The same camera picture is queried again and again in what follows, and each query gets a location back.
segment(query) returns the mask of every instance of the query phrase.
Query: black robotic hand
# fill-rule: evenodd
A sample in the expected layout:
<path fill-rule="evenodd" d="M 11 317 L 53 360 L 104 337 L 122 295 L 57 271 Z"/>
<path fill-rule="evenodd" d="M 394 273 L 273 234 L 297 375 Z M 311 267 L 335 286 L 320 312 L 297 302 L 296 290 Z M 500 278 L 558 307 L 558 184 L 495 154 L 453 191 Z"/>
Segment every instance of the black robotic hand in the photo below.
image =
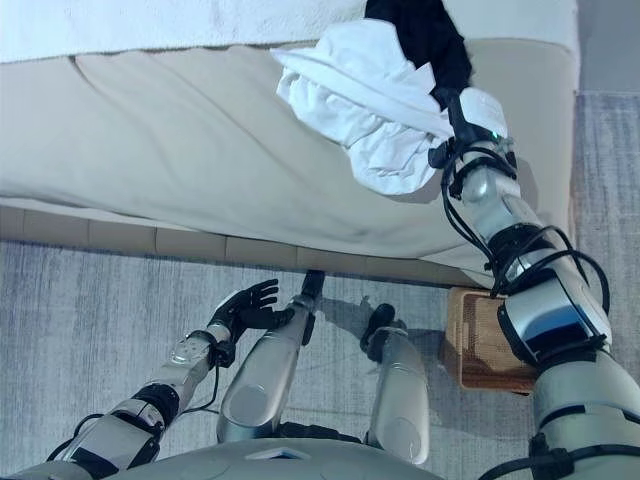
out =
<path fill-rule="evenodd" d="M 270 329 L 285 325 L 294 315 L 293 310 L 274 311 L 269 305 L 278 301 L 278 280 L 272 279 L 236 293 L 224 302 L 209 322 L 222 323 L 231 331 L 236 343 L 247 328 Z"/>

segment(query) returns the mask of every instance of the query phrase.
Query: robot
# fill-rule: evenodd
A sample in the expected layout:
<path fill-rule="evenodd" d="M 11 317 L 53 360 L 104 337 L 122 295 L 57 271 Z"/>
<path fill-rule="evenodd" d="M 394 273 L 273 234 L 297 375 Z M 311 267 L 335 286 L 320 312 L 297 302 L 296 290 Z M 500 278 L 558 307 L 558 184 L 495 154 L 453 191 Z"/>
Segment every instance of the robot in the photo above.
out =
<path fill-rule="evenodd" d="M 500 104 L 475 88 L 434 94 L 448 105 L 454 131 L 429 152 L 429 163 L 442 169 L 444 212 L 487 257 L 492 294 L 507 297 L 496 312 L 500 326 L 513 353 L 539 374 L 533 392 L 537 433 L 528 456 L 489 470 L 481 480 L 523 469 L 536 480 L 639 478 L 640 387 L 611 355 L 604 272 L 521 198 Z M 596 271 L 601 302 L 591 293 L 583 262 Z M 301 293 L 282 311 L 269 306 L 276 302 L 275 280 L 228 297 L 206 328 L 180 340 L 135 395 L 105 415 L 85 418 L 47 462 L 7 478 L 438 479 L 415 466 L 429 448 L 427 381 L 421 357 L 389 305 L 376 309 L 361 340 L 369 358 L 381 364 L 364 440 L 317 425 L 281 423 L 323 282 L 322 272 L 308 272 Z M 218 444 L 156 462 L 162 436 L 194 410 L 189 402 L 211 370 L 214 398 L 196 409 L 213 403 L 220 368 L 235 361 L 235 344 L 247 328 L 267 331 L 216 412 Z"/>

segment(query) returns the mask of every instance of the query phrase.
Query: black cable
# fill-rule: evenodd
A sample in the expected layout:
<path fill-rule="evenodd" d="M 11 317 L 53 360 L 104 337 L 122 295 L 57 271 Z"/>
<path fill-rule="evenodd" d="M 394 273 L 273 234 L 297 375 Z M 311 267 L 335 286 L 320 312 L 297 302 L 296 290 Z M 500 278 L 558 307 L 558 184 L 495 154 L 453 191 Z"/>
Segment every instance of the black cable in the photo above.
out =
<path fill-rule="evenodd" d="M 580 460 L 606 455 L 639 457 L 640 448 L 629 445 L 606 444 L 579 448 L 572 452 L 567 452 L 564 449 L 557 449 L 549 454 L 529 458 L 519 458 L 517 460 L 502 463 L 486 471 L 478 480 L 495 480 L 496 478 L 517 472 L 518 470 L 558 466 L 560 462 L 570 462 L 569 465 L 571 466 L 573 463 Z"/>
<path fill-rule="evenodd" d="M 489 260 L 489 264 L 493 265 L 493 255 L 491 251 L 486 247 L 484 242 L 478 238 L 475 232 L 471 229 L 471 227 L 464 221 L 464 219 L 460 216 L 456 208 L 453 206 L 451 201 L 449 200 L 449 180 L 451 177 L 451 173 L 455 168 L 455 161 L 458 158 L 458 155 L 454 155 L 449 165 L 444 168 L 442 173 L 442 181 L 440 183 L 440 188 L 442 190 L 442 203 L 445 216 L 449 221 L 449 224 L 453 227 L 453 229 L 467 242 L 478 248 Z"/>
<path fill-rule="evenodd" d="M 218 415 L 220 414 L 220 412 L 217 410 L 209 409 L 209 407 L 213 404 L 213 402 L 216 401 L 216 397 L 218 396 L 218 381 L 220 379 L 220 361 L 217 359 L 215 363 L 215 368 L 216 368 L 216 380 L 213 385 L 213 396 L 211 397 L 211 400 L 209 400 L 204 405 L 200 405 L 199 407 L 188 408 L 187 410 L 182 412 L 181 415 L 184 415 L 186 413 L 200 412 L 200 411 L 216 413 Z"/>
<path fill-rule="evenodd" d="M 104 414 L 102 413 L 92 413 L 91 415 L 87 415 L 86 417 L 84 417 L 82 420 L 80 420 L 80 422 L 78 423 L 78 425 L 76 425 L 76 428 L 73 431 L 73 437 L 71 437 L 68 440 L 65 440 L 64 442 L 62 442 L 60 445 L 58 445 L 55 450 L 53 452 L 51 452 L 51 454 L 47 457 L 47 462 L 52 462 L 56 459 L 56 457 L 58 455 L 60 455 L 60 452 L 62 452 L 65 448 L 67 448 L 69 445 L 71 445 L 71 442 L 73 442 L 76 437 L 78 435 L 80 435 L 80 430 L 82 429 L 82 427 L 84 426 L 85 423 L 87 423 L 89 420 L 93 420 L 94 418 L 100 418 L 103 417 Z"/>
<path fill-rule="evenodd" d="M 492 297 L 495 297 L 498 293 L 500 293 L 500 289 L 506 283 L 508 283 L 506 276 L 507 276 L 507 272 L 509 271 L 509 268 L 511 268 L 513 263 L 522 255 L 529 253 L 529 248 L 533 246 L 535 242 L 540 240 L 544 236 L 544 234 L 548 231 L 553 231 L 557 233 L 558 236 L 564 242 L 565 246 L 567 247 L 567 250 L 571 252 L 577 251 L 573 248 L 573 245 L 571 245 L 571 242 L 569 241 L 569 237 L 567 237 L 567 235 L 560 228 L 556 227 L 555 225 L 547 225 L 546 227 L 541 228 L 534 235 L 532 235 L 531 238 L 529 238 L 522 246 L 520 246 L 516 252 L 511 254 L 511 256 L 504 263 L 504 266 L 502 267 L 500 272 L 498 272 L 498 275 L 495 277 L 495 283 L 493 285 L 493 288 L 491 289 Z M 578 269 L 578 272 L 580 273 L 584 281 L 587 282 L 587 285 L 589 285 L 589 279 L 587 278 L 587 274 L 582 268 L 582 264 L 580 263 L 578 258 L 575 255 L 573 255 L 573 253 L 571 254 L 571 257 L 573 258 L 573 261 L 576 265 L 576 268 Z"/>
<path fill-rule="evenodd" d="M 484 244 L 484 242 L 478 238 L 475 232 L 464 221 L 464 219 L 460 216 L 460 214 L 457 212 L 457 210 L 449 200 L 448 187 L 450 184 L 452 174 L 453 174 L 453 177 L 455 178 L 455 162 L 458 160 L 458 158 L 461 159 L 464 154 L 470 153 L 470 152 L 478 152 L 491 157 L 496 162 L 504 165 L 506 170 L 512 172 L 514 175 L 515 175 L 515 169 L 506 161 L 506 159 L 504 159 L 502 156 L 498 155 L 496 152 L 492 150 L 489 150 L 483 147 L 467 147 L 467 148 L 454 151 L 454 153 L 451 155 L 449 162 L 443 169 L 442 180 L 440 183 L 441 189 L 442 189 L 442 202 L 443 202 L 443 207 L 444 207 L 447 220 L 449 221 L 451 226 L 454 228 L 454 230 L 460 236 L 462 236 L 463 239 L 465 239 L 466 241 L 474 245 L 476 248 L 482 251 L 482 253 L 487 257 L 488 265 L 492 270 L 493 276 L 495 279 L 494 280 L 495 283 L 493 285 L 493 288 L 491 289 L 491 295 L 495 297 L 495 295 L 498 292 L 507 293 L 509 291 L 514 291 L 517 286 L 521 285 L 524 282 L 524 280 L 530 278 L 530 276 L 533 275 L 534 273 L 537 273 L 540 270 L 542 270 L 542 268 L 548 265 L 551 261 L 557 260 L 558 258 L 561 258 L 564 256 L 571 256 L 571 258 L 573 259 L 576 265 L 576 269 L 578 270 L 578 273 L 580 274 L 580 276 L 582 276 L 585 282 L 587 282 L 587 285 L 589 284 L 589 280 L 587 278 L 586 272 L 582 268 L 582 264 L 580 263 L 579 259 L 582 259 L 587 263 L 589 263 L 589 265 L 591 265 L 591 267 L 595 270 L 598 276 L 598 280 L 600 282 L 600 288 L 602 291 L 602 309 L 606 314 L 609 314 L 609 308 L 611 303 L 609 282 L 607 280 L 606 274 L 602 270 L 602 267 L 600 267 L 600 265 L 590 256 L 580 252 L 579 250 L 575 250 L 573 248 L 573 245 L 569 241 L 569 238 L 567 237 L 567 235 L 560 228 L 556 226 L 549 225 L 547 227 L 542 228 L 540 231 L 536 232 L 535 235 L 533 235 L 530 239 L 528 239 L 527 242 L 518 249 L 518 252 L 510 256 L 509 260 L 506 262 L 504 267 L 499 272 L 496 271 L 497 265 L 495 264 L 493 253 L 488 249 L 488 247 Z M 564 242 L 566 246 L 566 250 L 552 254 L 546 259 L 543 259 L 537 262 L 536 264 L 527 268 L 518 278 L 516 278 L 514 282 L 512 282 L 511 284 L 508 284 L 506 280 L 506 274 L 507 274 L 507 271 L 509 270 L 509 267 L 513 264 L 513 262 L 515 262 L 518 259 L 518 257 L 527 253 L 527 250 L 537 240 L 542 238 L 544 233 L 548 231 L 554 231 L 558 234 L 558 236 Z M 588 321 L 588 319 L 587 319 L 587 325 L 592 331 L 594 331 L 594 333 L 597 333 L 595 332 L 593 324 L 591 324 L 591 322 Z"/>

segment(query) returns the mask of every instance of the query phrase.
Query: robot leg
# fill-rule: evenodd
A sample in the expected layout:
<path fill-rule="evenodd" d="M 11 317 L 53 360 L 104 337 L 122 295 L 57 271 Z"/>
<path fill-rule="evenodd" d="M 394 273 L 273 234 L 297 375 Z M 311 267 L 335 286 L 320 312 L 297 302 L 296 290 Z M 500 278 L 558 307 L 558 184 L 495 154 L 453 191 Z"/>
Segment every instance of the robot leg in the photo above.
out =
<path fill-rule="evenodd" d="M 42 463 L 11 475 L 11 480 L 51 480 L 52 478 L 64 480 L 93 480 L 91 474 L 81 466 L 61 460 Z"/>
<path fill-rule="evenodd" d="M 309 272 L 302 294 L 287 306 L 295 312 L 293 318 L 284 326 L 268 330 L 256 342 L 222 401 L 218 442 L 269 437 L 278 428 L 298 352 L 311 336 L 313 312 L 323 283 L 322 272 Z"/>
<path fill-rule="evenodd" d="M 429 398 L 422 358 L 405 329 L 381 327 L 388 334 L 366 443 L 414 464 L 429 453 Z"/>

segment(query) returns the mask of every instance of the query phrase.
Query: bed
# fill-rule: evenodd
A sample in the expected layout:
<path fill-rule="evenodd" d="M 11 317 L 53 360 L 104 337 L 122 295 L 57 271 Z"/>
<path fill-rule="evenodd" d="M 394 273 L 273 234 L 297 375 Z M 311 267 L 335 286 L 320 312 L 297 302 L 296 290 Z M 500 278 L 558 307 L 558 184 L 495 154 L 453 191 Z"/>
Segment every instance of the bed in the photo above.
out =
<path fill-rule="evenodd" d="M 357 18 L 360 4 L 340 15 Z M 524 197 L 544 221 L 571 231 L 575 1 L 445 4 L 466 37 L 473 84 L 503 105 Z M 55 31 L 55 18 L 47 28 Z M 481 255 L 446 223 L 437 179 L 399 197 L 358 185 L 341 149 L 276 97 L 281 67 L 267 49 L 223 47 L 312 40 L 322 22 L 313 28 L 136 37 L 109 55 L 90 52 L 116 47 L 85 39 L 80 48 L 68 36 L 59 50 L 4 41 L 0 238 L 441 285 L 490 282 Z"/>

